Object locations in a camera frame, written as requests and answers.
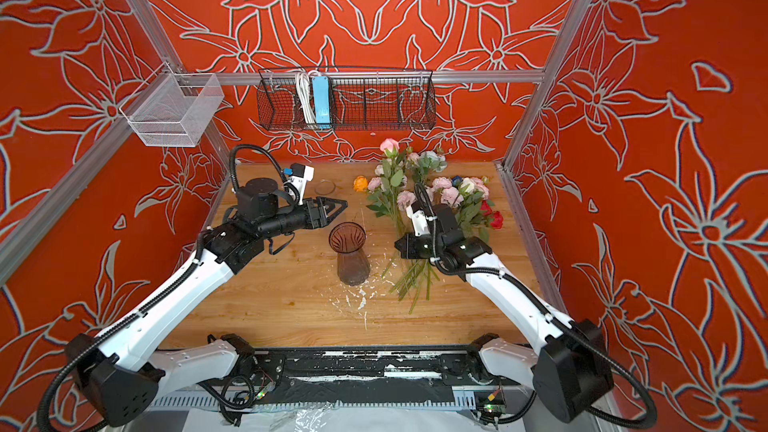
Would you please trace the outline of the pink rose stem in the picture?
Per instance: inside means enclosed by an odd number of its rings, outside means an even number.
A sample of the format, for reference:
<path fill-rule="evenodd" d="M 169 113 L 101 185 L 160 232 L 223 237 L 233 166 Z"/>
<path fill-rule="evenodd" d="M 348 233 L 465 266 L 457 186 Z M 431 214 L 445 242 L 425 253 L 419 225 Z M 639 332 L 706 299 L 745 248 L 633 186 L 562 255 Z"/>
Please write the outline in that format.
<path fill-rule="evenodd" d="M 393 185 L 398 185 L 400 178 L 395 179 L 395 176 L 397 174 L 406 176 L 405 153 L 401 151 L 399 142 L 393 138 L 385 139 L 380 144 L 380 150 L 383 153 L 383 158 L 381 160 L 382 173 L 380 176 L 390 179 Z M 398 218 L 391 219 L 395 225 L 396 235 L 403 235 L 406 231 L 406 227 L 403 222 L 402 212 L 400 212 Z"/>

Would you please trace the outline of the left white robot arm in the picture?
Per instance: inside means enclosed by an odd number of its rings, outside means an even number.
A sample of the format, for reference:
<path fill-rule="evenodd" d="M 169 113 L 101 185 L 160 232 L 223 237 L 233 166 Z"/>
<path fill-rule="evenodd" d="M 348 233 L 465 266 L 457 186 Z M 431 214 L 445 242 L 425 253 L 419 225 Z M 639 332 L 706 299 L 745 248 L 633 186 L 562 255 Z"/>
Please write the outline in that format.
<path fill-rule="evenodd" d="M 277 179 L 260 177 L 241 184 L 237 155 L 229 154 L 229 173 L 237 200 L 222 223 L 199 233 L 190 258 L 145 300 L 119 321 L 95 336 L 80 334 L 66 346 L 66 365 L 44 392 L 36 411 L 41 431 L 52 431 L 50 409 L 64 380 L 70 378 L 100 414 L 99 431 L 119 427 L 140 416 L 164 395 L 198 384 L 221 405 L 231 409 L 251 406 L 227 399 L 225 392 L 210 388 L 245 361 L 248 350 L 237 339 L 212 343 L 176 353 L 163 353 L 159 345 L 205 298 L 235 277 L 262 252 L 275 256 L 281 248 L 275 238 L 293 239 L 300 230 L 322 229 L 347 208 L 345 200 L 306 197 L 306 185 L 314 177 L 310 166 L 294 163 L 280 166 L 268 160 Z"/>

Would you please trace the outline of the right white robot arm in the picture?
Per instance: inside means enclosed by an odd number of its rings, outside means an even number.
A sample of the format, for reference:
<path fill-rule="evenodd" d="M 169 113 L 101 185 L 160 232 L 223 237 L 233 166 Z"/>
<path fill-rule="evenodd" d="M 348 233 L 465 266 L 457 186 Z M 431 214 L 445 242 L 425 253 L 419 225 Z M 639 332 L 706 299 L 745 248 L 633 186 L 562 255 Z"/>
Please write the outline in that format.
<path fill-rule="evenodd" d="M 611 358 L 602 332 L 592 322 L 574 321 L 521 282 L 492 248 L 478 237 L 467 237 L 445 204 L 431 202 L 426 188 L 415 187 L 406 209 L 413 230 L 395 243 L 404 259 L 420 259 L 446 276 L 458 277 L 484 294 L 523 334 L 525 347 L 493 338 L 479 348 L 481 367 L 531 389 L 559 421 L 570 423 L 587 412 L 626 429 L 648 430 L 658 409 L 648 389 L 627 368 Z M 644 404 L 635 419 L 612 415 L 596 402 L 622 377 Z"/>

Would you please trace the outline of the pink peony stem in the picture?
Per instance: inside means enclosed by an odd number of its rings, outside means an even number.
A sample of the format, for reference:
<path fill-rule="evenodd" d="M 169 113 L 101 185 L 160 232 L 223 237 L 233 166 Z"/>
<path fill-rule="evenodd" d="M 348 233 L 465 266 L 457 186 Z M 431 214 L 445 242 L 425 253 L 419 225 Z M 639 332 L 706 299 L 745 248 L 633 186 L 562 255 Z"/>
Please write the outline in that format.
<path fill-rule="evenodd" d="M 422 205 L 429 220 L 430 233 L 434 234 L 437 240 L 437 258 L 408 260 L 400 257 L 406 262 L 405 272 L 395 282 L 392 291 L 400 301 L 410 298 L 410 307 L 414 308 L 420 297 L 431 296 L 432 284 L 440 274 L 449 275 L 459 268 L 458 256 L 450 248 L 461 242 L 464 235 L 455 218 L 462 197 L 458 188 L 453 187 L 450 181 L 439 177 L 431 186 L 416 184 L 412 192 L 416 195 L 415 202 Z M 413 232 L 407 215 L 406 218 L 410 225 L 406 227 L 404 234 Z"/>

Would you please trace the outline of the white green flower stem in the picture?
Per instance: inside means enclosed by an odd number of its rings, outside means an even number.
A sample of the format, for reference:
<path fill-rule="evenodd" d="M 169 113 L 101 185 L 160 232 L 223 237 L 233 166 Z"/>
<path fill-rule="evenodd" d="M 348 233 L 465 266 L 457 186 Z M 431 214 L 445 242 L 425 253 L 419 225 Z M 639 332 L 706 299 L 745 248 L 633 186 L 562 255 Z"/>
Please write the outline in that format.
<path fill-rule="evenodd" d="M 447 168 L 445 156 L 434 151 L 411 153 L 408 162 L 413 182 L 423 186 L 427 185 L 427 179 L 431 175 L 441 173 Z"/>

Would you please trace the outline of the dark smoked glass vase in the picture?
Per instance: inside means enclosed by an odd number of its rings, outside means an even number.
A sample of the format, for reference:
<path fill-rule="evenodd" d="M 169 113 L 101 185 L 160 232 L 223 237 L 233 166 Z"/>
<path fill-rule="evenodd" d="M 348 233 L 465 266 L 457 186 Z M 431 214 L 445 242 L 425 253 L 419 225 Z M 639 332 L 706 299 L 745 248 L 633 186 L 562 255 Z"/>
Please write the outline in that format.
<path fill-rule="evenodd" d="M 355 222 L 340 223 L 329 234 L 329 245 L 337 254 L 337 276 L 348 286 L 359 286 L 370 275 L 365 242 L 365 229 Z"/>

